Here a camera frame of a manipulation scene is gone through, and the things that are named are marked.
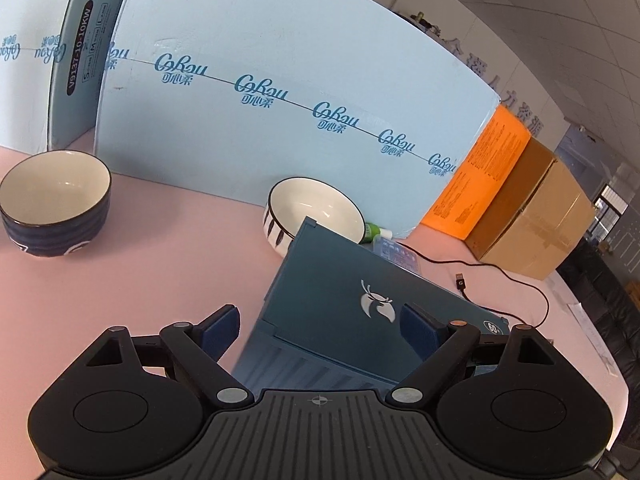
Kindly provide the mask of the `dark teal container box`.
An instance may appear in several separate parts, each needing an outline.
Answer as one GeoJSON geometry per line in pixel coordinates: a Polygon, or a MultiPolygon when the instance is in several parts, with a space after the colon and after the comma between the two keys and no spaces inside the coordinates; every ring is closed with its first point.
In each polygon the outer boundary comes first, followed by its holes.
{"type": "Polygon", "coordinates": [[[233,375],[254,394],[390,390],[422,362],[400,333],[405,304],[442,324],[461,320],[484,335],[509,333],[504,318],[307,219],[233,375]]]}

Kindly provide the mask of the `clear plastic blister pack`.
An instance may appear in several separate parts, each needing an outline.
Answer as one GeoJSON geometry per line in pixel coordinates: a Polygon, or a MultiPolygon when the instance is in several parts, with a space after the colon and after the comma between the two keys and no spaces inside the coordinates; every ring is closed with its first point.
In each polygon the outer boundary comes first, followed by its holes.
{"type": "Polygon", "coordinates": [[[372,252],[398,268],[417,276],[422,275],[420,259],[416,253],[393,240],[380,236],[375,237],[372,242],[372,252]]]}

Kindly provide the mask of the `green white small bottle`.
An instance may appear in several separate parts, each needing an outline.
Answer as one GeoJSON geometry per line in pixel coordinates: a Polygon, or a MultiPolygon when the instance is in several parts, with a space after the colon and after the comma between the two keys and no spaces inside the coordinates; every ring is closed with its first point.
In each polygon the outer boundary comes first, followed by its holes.
{"type": "Polygon", "coordinates": [[[372,243],[377,236],[385,238],[386,240],[391,240],[393,238],[393,232],[391,230],[381,228],[372,222],[366,222],[364,224],[364,232],[361,237],[360,244],[372,243]]]}

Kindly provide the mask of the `brown cardboard box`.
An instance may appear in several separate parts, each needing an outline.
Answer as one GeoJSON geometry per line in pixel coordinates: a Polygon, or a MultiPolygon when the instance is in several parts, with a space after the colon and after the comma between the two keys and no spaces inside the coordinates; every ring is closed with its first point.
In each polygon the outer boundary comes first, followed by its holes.
{"type": "Polygon", "coordinates": [[[542,281],[577,246],[595,212],[564,162],[530,139],[464,242],[478,261],[542,281]]]}

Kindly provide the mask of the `white striped ceramic bowl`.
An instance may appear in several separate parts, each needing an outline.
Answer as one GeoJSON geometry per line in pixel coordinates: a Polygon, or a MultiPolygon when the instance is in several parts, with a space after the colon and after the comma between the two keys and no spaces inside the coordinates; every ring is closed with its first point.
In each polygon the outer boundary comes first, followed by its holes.
{"type": "Polygon", "coordinates": [[[307,177],[290,177],[273,185],[262,230],[278,255],[286,255],[307,218],[355,243],[359,243],[366,232],[360,209],[334,186],[307,177]]]}

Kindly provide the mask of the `dark blue ceramic bowl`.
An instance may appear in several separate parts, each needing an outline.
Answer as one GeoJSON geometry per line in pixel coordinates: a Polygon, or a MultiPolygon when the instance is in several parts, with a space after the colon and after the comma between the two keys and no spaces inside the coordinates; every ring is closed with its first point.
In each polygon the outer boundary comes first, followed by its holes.
{"type": "Polygon", "coordinates": [[[1,220],[22,252],[66,256],[102,230],[111,189],[111,171],[96,156],[80,151],[32,155],[1,180],[1,220]]]}

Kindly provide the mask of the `orange printed box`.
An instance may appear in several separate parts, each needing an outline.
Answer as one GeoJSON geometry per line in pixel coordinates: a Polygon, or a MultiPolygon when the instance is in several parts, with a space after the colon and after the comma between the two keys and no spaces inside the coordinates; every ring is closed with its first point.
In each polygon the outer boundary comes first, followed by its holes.
{"type": "Polygon", "coordinates": [[[525,151],[529,131],[500,104],[421,223],[465,240],[525,151]]]}

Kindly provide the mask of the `large light blue carton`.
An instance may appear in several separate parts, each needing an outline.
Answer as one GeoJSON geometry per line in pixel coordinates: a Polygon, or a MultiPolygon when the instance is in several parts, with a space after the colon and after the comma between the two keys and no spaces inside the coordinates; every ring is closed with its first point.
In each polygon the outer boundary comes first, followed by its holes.
{"type": "Polygon", "coordinates": [[[398,236],[499,103],[372,0],[124,0],[114,39],[96,118],[111,170],[255,205],[311,177],[398,236]]]}

